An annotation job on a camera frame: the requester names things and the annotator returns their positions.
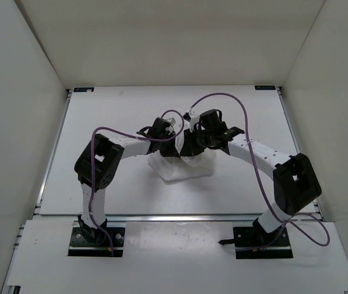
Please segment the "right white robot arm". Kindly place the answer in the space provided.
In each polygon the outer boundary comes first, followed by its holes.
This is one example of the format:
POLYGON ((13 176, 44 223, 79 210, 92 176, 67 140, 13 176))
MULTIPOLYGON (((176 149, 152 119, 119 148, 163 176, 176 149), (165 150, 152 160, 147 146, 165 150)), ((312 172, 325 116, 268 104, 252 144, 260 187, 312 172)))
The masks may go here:
POLYGON ((211 122, 199 117, 185 116, 189 127, 185 138, 190 138, 191 149, 219 149, 227 155, 251 164, 261 186, 259 172, 273 181, 274 202, 270 203, 261 188, 268 209, 253 222, 252 237, 259 245, 267 245, 279 229, 322 193, 308 156, 289 155, 269 148, 238 127, 228 128, 219 118, 211 122))

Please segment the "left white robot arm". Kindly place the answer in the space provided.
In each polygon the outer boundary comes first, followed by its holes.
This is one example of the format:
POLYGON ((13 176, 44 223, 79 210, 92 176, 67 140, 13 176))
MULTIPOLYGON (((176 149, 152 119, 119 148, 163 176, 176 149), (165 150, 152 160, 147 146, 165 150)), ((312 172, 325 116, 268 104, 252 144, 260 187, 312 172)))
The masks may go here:
POLYGON ((174 130, 175 120, 158 117, 152 126, 131 135, 109 127, 98 127, 77 159, 74 170, 83 192, 83 211, 78 223, 83 237, 95 246, 114 250, 113 237, 107 230, 105 190, 113 181, 121 160, 154 153, 173 143, 181 132, 174 130))

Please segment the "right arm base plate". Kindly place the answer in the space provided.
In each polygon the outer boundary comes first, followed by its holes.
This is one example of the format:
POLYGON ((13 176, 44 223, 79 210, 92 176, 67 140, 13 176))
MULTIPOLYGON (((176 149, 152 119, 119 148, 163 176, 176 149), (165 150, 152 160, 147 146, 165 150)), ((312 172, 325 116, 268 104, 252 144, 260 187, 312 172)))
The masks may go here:
POLYGON ((222 246, 233 244, 239 260, 293 258, 287 229, 263 235, 254 227, 234 227, 233 238, 218 241, 222 246))

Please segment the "white pleated skirt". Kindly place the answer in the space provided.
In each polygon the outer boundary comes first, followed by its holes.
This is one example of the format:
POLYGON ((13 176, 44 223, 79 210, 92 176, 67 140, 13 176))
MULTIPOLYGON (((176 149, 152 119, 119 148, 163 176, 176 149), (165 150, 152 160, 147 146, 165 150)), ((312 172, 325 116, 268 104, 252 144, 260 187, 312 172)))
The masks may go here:
POLYGON ((180 126, 184 126, 184 130, 174 140, 151 143, 148 165, 167 183, 213 175, 216 152, 197 145, 189 122, 180 126))

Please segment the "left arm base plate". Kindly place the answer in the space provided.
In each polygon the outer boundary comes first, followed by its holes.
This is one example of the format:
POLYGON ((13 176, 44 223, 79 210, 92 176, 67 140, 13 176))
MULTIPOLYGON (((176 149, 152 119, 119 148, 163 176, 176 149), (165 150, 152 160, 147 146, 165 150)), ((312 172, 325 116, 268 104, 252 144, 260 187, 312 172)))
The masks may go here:
POLYGON ((72 226, 67 255, 70 257, 122 257, 126 223, 110 222, 106 231, 112 238, 113 247, 110 246, 106 234, 99 232, 97 241, 93 241, 75 221, 72 226))

